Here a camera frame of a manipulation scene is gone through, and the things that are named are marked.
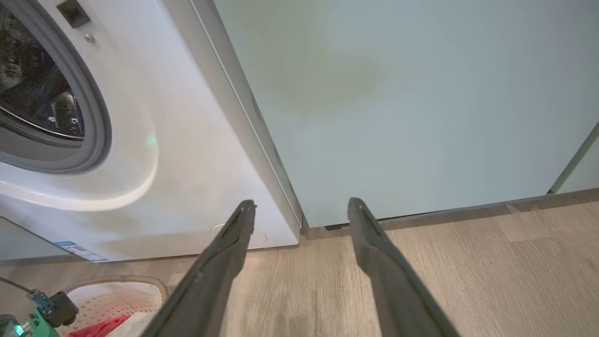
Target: washing machine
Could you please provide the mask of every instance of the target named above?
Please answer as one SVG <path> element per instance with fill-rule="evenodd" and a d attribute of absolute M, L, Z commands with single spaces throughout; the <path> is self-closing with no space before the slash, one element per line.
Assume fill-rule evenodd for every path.
<path fill-rule="evenodd" d="M 254 199 L 302 213 L 205 0 L 0 0 L 0 217 L 90 261 L 200 253 Z"/>

